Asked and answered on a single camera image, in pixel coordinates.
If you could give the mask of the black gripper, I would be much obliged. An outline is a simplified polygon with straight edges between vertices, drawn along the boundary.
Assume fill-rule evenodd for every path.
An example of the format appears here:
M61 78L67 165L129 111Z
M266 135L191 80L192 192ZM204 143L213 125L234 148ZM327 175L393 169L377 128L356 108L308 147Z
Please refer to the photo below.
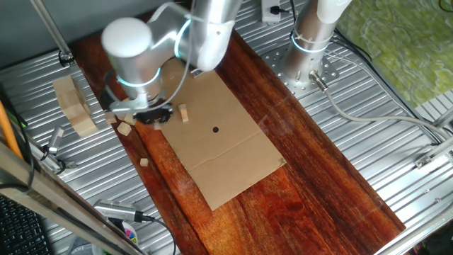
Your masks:
M135 124L153 125L154 123L167 123L173 115L173 106L166 104L162 108L150 110L145 113L135 113Z

